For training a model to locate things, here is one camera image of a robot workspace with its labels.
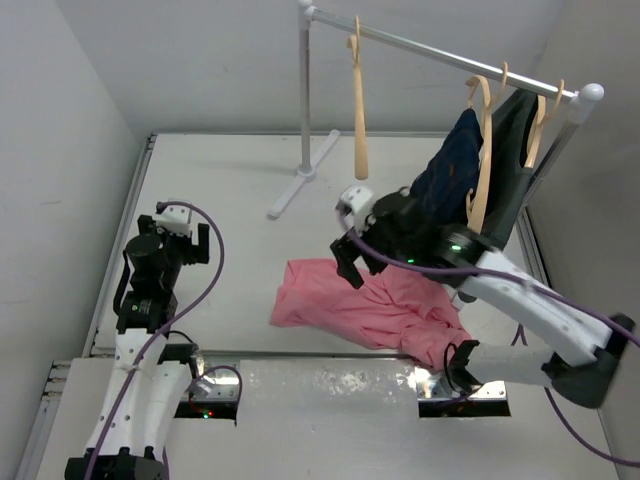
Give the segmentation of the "pink t shirt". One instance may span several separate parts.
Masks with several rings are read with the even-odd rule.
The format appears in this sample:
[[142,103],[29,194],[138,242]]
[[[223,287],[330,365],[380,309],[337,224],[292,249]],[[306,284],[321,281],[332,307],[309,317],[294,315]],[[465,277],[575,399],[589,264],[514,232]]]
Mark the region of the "pink t shirt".
[[296,259],[286,264],[270,323],[312,327],[371,350],[396,350],[441,371],[445,349],[471,335],[448,292],[420,274],[389,266],[378,275],[357,271],[353,288],[331,259]]

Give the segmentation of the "beige plastic hanger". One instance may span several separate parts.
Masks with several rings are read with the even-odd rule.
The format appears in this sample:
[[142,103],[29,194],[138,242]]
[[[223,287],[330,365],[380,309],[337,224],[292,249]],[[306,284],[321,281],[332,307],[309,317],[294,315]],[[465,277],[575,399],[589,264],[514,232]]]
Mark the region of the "beige plastic hanger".
[[354,89],[354,175],[357,180],[366,180],[369,177],[369,162],[362,65],[360,57],[360,20],[358,16],[355,16],[354,25],[355,33],[351,35],[347,41],[347,47],[350,49],[352,57]]

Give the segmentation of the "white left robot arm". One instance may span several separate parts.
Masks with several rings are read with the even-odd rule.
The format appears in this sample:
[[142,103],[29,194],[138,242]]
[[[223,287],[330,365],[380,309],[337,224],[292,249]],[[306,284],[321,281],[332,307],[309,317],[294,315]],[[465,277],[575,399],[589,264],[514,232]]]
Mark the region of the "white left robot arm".
[[114,363],[96,426],[67,479],[165,479],[165,443],[173,415],[196,372],[192,342],[170,345],[174,294],[185,265],[209,261],[209,227],[191,224],[185,207],[137,220],[123,249],[113,299],[117,317]]

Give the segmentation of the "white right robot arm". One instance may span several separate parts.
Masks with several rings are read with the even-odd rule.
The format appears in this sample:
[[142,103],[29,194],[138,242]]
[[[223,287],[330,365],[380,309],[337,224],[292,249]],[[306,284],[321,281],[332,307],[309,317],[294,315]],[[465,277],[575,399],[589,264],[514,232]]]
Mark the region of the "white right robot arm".
[[340,194],[336,211],[345,233],[331,250],[338,274],[352,287],[364,283],[357,259],[373,275],[388,266],[416,272],[461,299],[484,301],[544,342],[538,349],[478,340],[446,346],[441,384],[453,397],[503,380],[553,389],[578,406],[597,409],[626,345],[639,341],[629,317],[603,317],[572,303],[465,225],[428,221],[406,188],[377,198],[364,186],[352,186]]

